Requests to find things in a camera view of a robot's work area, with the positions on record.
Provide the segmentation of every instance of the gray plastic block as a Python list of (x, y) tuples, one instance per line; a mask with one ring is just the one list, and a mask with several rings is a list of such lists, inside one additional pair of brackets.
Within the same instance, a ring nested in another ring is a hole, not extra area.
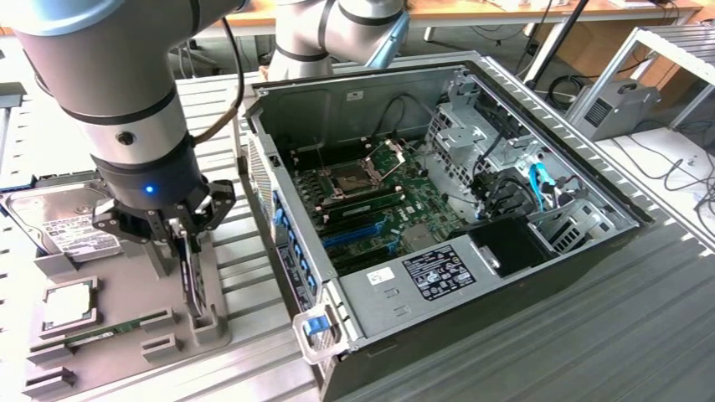
[(171, 274), (171, 263), (165, 258), (162, 249), (154, 243), (145, 245), (145, 252), (147, 253), (149, 260), (151, 261), (153, 268), (158, 278), (165, 278)]
[(158, 313), (162, 313), (159, 317), (151, 318), (147, 321), (141, 322), (141, 326), (145, 332), (150, 332), (150, 331), (154, 331), (155, 329), (165, 328), (177, 324), (177, 315), (171, 307), (149, 312), (147, 314), (142, 316), (142, 319), (145, 317), (151, 317)]
[(199, 318), (191, 318), (191, 333), (197, 344), (211, 343), (225, 335), (225, 320), (217, 315), (217, 306)]
[(127, 258), (137, 257), (138, 255), (145, 254), (145, 246), (138, 245), (134, 241), (121, 240), (122, 251), (125, 251), (125, 256)]
[(169, 358), (181, 352), (182, 343), (177, 340), (174, 333), (142, 342), (142, 356), (149, 362)]
[(32, 349), (34, 348), (31, 348), (31, 354), (28, 354), (27, 359), (35, 364), (45, 364), (61, 358), (73, 356), (73, 350), (65, 344), (42, 349), (36, 352), (32, 352)]
[(38, 398), (51, 392), (57, 394), (59, 391), (71, 390), (74, 382), (74, 372), (65, 367), (57, 367), (24, 382), (23, 394), (32, 398)]
[(65, 254), (36, 258), (35, 265), (49, 278), (53, 278), (57, 275), (69, 274), (78, 270), (78, 266)]

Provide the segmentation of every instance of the open computer tower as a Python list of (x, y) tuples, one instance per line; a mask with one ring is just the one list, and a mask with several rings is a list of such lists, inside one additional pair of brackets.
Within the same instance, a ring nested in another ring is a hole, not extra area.
[(327, 400), (551, 296), (650, 222), (471, 61), (254, 90), (249, 195)]

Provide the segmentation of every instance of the black power cable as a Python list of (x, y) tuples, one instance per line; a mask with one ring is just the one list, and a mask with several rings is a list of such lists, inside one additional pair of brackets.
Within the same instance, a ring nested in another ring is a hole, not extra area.
[(497, 145), (499, 145), (499, 142), (502, 141), (505, 136), (506, 136), (506, 130), (503, 129), (499, 132), (499, 134), (497, 135), (497, 138), (495, 138), (494, 142), (491, 143), (490, 147), (487, 148), (485, 153), (482, 155), (479, 155), (478, 160), (474, 162), (474, 166), (471, 167), (471, 181), (473, 182), (474, 182), (475, 176), (478, 175), (479, 164), (482, 164), (485, 162), (485, 160), (487, 159), (487, 157), (493, 154), (494, 149), (497, 148)]
[[(490, 192), (490, 196), (485, 200), (485, 209), (490, 208), (490, 204), (493, 203), (494, 197), (497, 196), (498, 191), (502, 189), (502, 184), (505, 182), (513, 183), (514, 185), (517, 185), (519, 190), (522, 190), (522, 193), (526, 194), (526, 197), (533, 203), (533, 206), (538, 208), (539, 203), (537, 202), (534, 191), (515, 178), (505, 177), (505, 178), (501, 178), (494, 184), (494, 190)], [(498, 204), (499, 203), (494, 203), (494, 208), (491, 208), (491, 211), (487, 211), (490, 214), (494, 213), (494, 210), (499, 207)]]
[(245, 91), (246, 91), (245, 67), (242, 66), (242, 56), (238, 51), (237, 37), (234, 36), (234, 32), (231, 31), (231, 26), (226, 18), (222, 18), (222, 25), (223, 25), (226, 37), (230, 40), (231, 50), (234, 52), (234, 61), (237, 62), (237, 72), (238, 72), (237, 99), (231, 103), (231, 108), (226, 111), (222, 117), (219, 117), (219, 120), (217, 121), (217, 123), (214, 123), (214, 126), (207, 128), (207, 130), (202, 134), (194, 137), (195, 144), (207, 142), (217, 135), (217, 133), (222, 131), (222, 129), (229, 124), (229, 122), (234, 119), (234, 117), (237, 117), (238, 109), (242, 106), (242, 102), (245, 101)]
[[(474, 27), (470, 27), (470, 29), (474, 31), (474, 33), (477, 35), (479, 35), (482, 38), (487, 39), (487, 40), (491, 40), (493, 42), (497, 43), (497, 45), (499, 46), (502, 44), (502, 41), (503, 40), (509, 40), (511, 38), (515, 38), (521, 33), (522, 33), (522, 28), (519, 28), (517, 30), (515, 33), (513, 33), (511, 35), (507, 35), (505, 36), (503, 38), (490, 38), (487, 35), (482, 34)], [(490, 30), (490, 29), (486, 29), (486, 31), (489, 32), (497, 32), (497, 29), (495, 30)]]
[(409, 94), (407, 92), (403, 92), (403, 93), (401, 93), (401, 94), (398, 94), (398, 95), (395, 95), (393, 97), (393, 99), (389, 102), (389, 105), (386, 106), (385, 110), (382, 111), (381, 120), (378, 121), (378, 125), (375, 126), (375, 129), (370, 133), (371, 138), (375, 138), (375, 136), (381, 132), (382, 124), (385, 123), (385, 118), (387, 117), (387, 114), (389, 114), (390, 109), (393, 108), (393, 105), (395, 104), (395, 102), (401, 101), (402, 102), (401, 117), (398, 118), (398, 120), (395, 122), (395, 126), (393, 127), (393, 131), (395, 131), (398, 129), (398, 127), (401, 126), (401, 123), (403, 122), (403, 119), (405, 119), (405, 111), (407, 109), (407, 103), (405, 101), (406, 99), (411, 99), (423, 108), (423, 110), (427, 112), (427, 114), (430, 116), (433, 116), (433, 110), (427, 105), (425, 105), (425, 102), (422, 102), (413, 94)]
[[(638, 131), (638, 128), (639, 126), (646, 123), (646, 122), (653, 122), (653, 123), (658, 123), (661, 124), (663, 127), (667, 127), (666, 124), (663, 124), (661, 121), (653, 121), (653, 120), (643, 120), (641, 121), (638, 124), (637, 124), (637, 127), (634, 127), (634, 130), (631, 132), (631, 134), (629, 134), (626, 137), (639, 146), (642, 147), (643, 149), (654, 152), (657, 155), (659, 155), (666, 161), (669, 161), (669, 163), (671, 164), (670, 165), (670, 168), (669, 168), (669, 171), (662, 174), (662, 175), (651, 175), (649, 173), (645, 172), (642, 166), (637, 163), (637, 161), (634, 160), (633, 156), (630, 156), (630, 154), (626, 152), (626, 150), (623, 149), (621, 143), (615, 140), (615, 139), (611, 139), (611, 142), (618, 146), (618, 148), (622, 150), (623, 154), (629, 157), (630, 161), (634, 163), (634, 165), (637, 166), (637, 169), (641, 171), (642, 175), (646, 176), (647, 178), (651, 178), (654, 180), (659, 180), (659, 179), (663, 179), (663, 186), (666, 188), (666, 190), (669, 191), (678, 191), (678, 190), (682, 190), (685, 188), (689, 188), (697, 184), (705, 184), (706, 185), (706, 188), (707, 188), (707, 191), (706, 191), (706, 194), (703, 196), (703, 198), (701, 199), (701, 201), (698, 202), (694, 210), (695, 210), (695, 214), (698, 216), (698, 221), (699, 223), (702, 224), (703, 226), (703, 229), (707, 231), (707, 233), (715, 238), (715, 232), (713, 232), (713, 229), (707, 226), (707, 224), (705, 223), (705, 219), (703, 219), (703, 216), (702, 216), (702, 208), (705, 206), (705, 204), (707, 204), (707, 207), (709, 209), (711, 210), (711, 213), (713, 215), (715, 215), (715, 210), (713, 209), (713, 203), (715, 202), (715, 183), (711, 184), (711, 180), (715, 181), (715, 162), (713, 162), (713, 159), (710, 157), (710, 154), (707, 154), (706, 152), (706, 156), (707, 156), (707, 160), (711, 164), (711, 172), (709, 174), (709, 177), (707, 178), (697, 178), (690, 172), (687, 172), (686, 170), (683, 170), (683, 168), (681, 167), (681, 165), (683, 164), (683, 159), (678, 159), (675, 162), (671, 161), (671, 159), (669, 157), (666, 157), (663, 155), (662, 152), (657, 151), (655, 149), (647, 147), (646, 145), (643, 145), (634, 137), (633, 137), (633, 134)], [(681, 170), (685, 174), (687, 174), (691, 178), (695, 179), (694, 182), (681, 186), (681, 187), (677, 187), (677, 188), (670, 188), (669, 187), (669, 177), (671, 176), (671, 174), (677, 171), (677, 170)]]
[(498, 25), (495, 29), (487, 29), (487, 28), (479, 27), (479, 26), (474, 26), (474, 28), (479, 28), (479, 29), (482, 29), (483, 31), (487, 31), (487, 32), (497, 32), (497, 31), (499, 31), (502, 29), (503, 26), (505, 25)]
[(549, 10), (551, 9), (553, 1), (554, 0), (549, 0), (547, 9), (545, 10), (545, 14), (541, 16), (539, 24), (537, 25), (537, 28), (534, 28), (534, 32), (531, 36), (529, 37), (529, 40), (526, 41), (525, 52), (522, 53), (522, 57), (519, 57), (519, 62), (517, 63), (517, 69), (514, 70), (514, 74), (517, 75), (519, 74), (519, 67), (522, 66), (525, 57), (529, 54), (529, 48), (531, 47), (534, 43), (534, 39), (537, 38), (537, 34), (539, 33), (541, 27), (545, 25), (545, 21), (547, 20)]

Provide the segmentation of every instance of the metal workbench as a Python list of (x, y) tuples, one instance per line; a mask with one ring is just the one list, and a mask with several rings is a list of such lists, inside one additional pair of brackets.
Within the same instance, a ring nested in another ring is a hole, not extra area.
[[(461, 53), (438, 59), (418, 56), (398, 65), (467, 58), (478, 60), (477, 54)], [(503, 75), (498, 65), (490, 66), (485, 60), (481, 63), (534, 113), (547, 116), (546, 103)], [(223, 112), (234, 80), (227, 76), (181, 83), (193, 130), (201, 130)], [(20, 126), (40, 120), (34, 102), (24, 104)], [(583, 139), (569, 134), (561, 118), (554, 118), (550, 126), (571, 147), (591, 152), (582, 149)], [(38, 135), (28, 127), (23, 129), (18, 131), (24, 132), (22, 135)], [(198, 155), (211, 177), (234, 178), (237, 182), (233, 144), (226, 131), (199, 146)], [(615, 164), (613, 158), (597, 151), (589, 154), (589, 160), (657, 217), (657, 224), (562, 293), (346, 400), (702, 400), (715, 396), (715, 257), (662, 205), (629, 183), (629, 174), (622, 176), (607, 167), (606, 162)], [(245, 200), (227, 220), (213, 236), (231, 312), (231, 345), (71, 400), (98, 396), (106, 400), (318, 400), (317, 381), (293, 338)], [(8, 277), (0, 280), (3, 287), (23, 280), (24, 271), (31, 269), (30, 248), (22, 243), (12, 246), (12, 253), (0, 255), (0, 266), (12, 264)], [(0, 315), (16, 307), (10, 300), (0, 306)], [(10, 327), (0, 333), (0, 344), (18, 339), (15, 331), (22, 332), (22, 328)], [(7, 360), (4, 368), (12, 363)]]

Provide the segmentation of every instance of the motherboard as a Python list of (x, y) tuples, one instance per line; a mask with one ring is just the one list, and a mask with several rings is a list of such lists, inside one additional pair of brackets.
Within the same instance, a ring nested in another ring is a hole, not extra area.
[(389, 139), (363, 158), (294, 172), (341, 275), (437, 245), (466, 224), (429, 179), (426, 156)]

